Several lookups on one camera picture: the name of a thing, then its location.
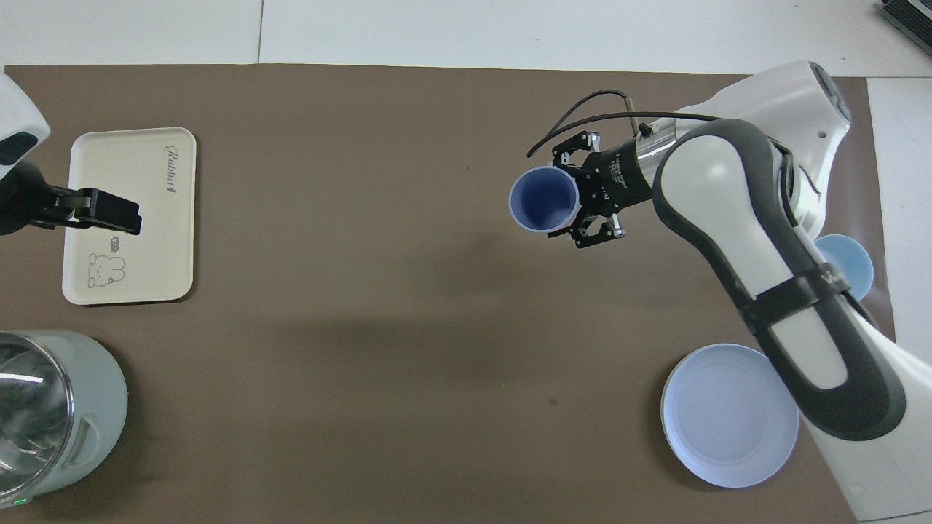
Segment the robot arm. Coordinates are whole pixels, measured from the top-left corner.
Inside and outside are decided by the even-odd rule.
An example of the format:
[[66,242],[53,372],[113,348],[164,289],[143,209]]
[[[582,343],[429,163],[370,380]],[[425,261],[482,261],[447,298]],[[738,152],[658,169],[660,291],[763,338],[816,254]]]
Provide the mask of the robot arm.
[[49,186],[25,159],[50,134],[42,114],[0,73],[0,235],[27,225],[105,228],[138,235],[139,205],[96,188]]
[[786,158],[743,120],[702,125],[661,162],[654,209],[715,270],[858,520],[927,522],[932,368],[871,325],[787,216]]
[[[797,62],[684,110],[722,118],[658,120],[605,152],[590,131],[558,145],[554,167],[515,183],[515,219],[586,247],[623,236],[618,211],[652,200],[715,270],[858,520],[929,521],[932,368],[871,325],[811,242],[849,126],[833,82]],[[578,150],[591,152],[582,166],[569,164]],[[559,184],[554,168],[575,185]],[[606,222],[590,235],[598,216]]]

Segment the blue cup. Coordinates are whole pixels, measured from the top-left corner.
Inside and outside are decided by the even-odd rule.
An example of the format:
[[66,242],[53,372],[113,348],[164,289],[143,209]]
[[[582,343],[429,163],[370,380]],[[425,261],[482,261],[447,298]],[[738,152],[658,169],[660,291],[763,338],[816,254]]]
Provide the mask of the blue cup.
[[573,177],[559,168],[542,166],[518,177],[508,195],[508,211],[528,231],[549,233],[572,222],[580,205]]
[[873,263],[868,251],[858,241],[844,235],[826,235],[815,239],[815,247],[851,284],[851,296],[860,300],[873,284]]

